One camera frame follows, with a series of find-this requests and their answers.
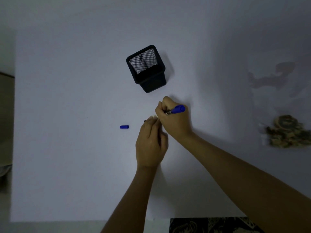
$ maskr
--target black mesh pen holder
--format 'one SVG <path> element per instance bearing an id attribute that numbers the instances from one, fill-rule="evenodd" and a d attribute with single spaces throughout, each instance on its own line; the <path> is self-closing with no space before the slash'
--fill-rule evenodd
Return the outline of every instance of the black mesh pen holder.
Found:
<path id="1" fill-rule="evenodd" d="M 149 93 L 166 84 L 165 66 L 153 45 L 136 52 L 126 58 L 126 62 L 134 81 Z"/>

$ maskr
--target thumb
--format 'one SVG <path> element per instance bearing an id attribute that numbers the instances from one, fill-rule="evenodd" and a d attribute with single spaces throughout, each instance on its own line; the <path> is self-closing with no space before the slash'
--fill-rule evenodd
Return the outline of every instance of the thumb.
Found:
<path id="1" fill-rule="evenodd" d="M 161 150 L 162 152 L 165 153 L 167 149 L 169 148 L 169 137 L 164 132 L 160 133 L 160 137 L 161 137 Z"/>
<path id="2" fill-rule="evenodd" d="M 165 113 L 162 109 L 162 102 L 159 101 L 157 108 L 155 109 L 155 113 L 157 114 L 158 118 L 161 118 L 163 115 L 165 116 Z"/>

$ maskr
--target dark line on wall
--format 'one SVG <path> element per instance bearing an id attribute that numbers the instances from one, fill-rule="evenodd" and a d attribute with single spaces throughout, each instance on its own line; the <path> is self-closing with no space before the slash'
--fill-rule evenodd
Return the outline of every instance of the dark line on wall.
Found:
<path id="1" fill-rule="evenodd" d="M 9 77 L 9 78 L 15 78 L 14 76 L 9 75 L 9 74 L 5 74 L 5 73 L 3 73 L 3 72 L 1 72 L 1 71 L 0 71 L 0 74 L 3 75 L 3 76 L 7 76 L 7 77 Z"/>

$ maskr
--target person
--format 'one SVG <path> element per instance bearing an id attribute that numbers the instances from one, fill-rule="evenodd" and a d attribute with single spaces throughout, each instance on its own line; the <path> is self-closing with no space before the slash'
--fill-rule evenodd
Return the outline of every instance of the person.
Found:
<path id="1" fill-rule="evenodd" d="M 311 232 L 311 200 L 268 173 L 196 135 L 183 113 L 165 115 L 178 103 L 159 102 L 136 141 L 137 171 L 102 233 L 143 232 L 146 209 L 158 165 L 168 149 L 161 125 L 207 169 L 229 198 L 264 232 Z"/>

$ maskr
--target person's right arm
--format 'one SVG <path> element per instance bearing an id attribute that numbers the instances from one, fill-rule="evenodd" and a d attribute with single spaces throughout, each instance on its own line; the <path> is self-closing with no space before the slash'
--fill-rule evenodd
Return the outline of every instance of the person's right arm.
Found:
<path id="1" fill-rule="evenodd" d="M 217 148 L 192 132 L 188 108 L 164 114 L 176 105 L 169 97 L 155 112 L 165 130 L 192 153 L 229 198 L 265 232 L 311 232 L 311 200 L 270 174 Z"/>

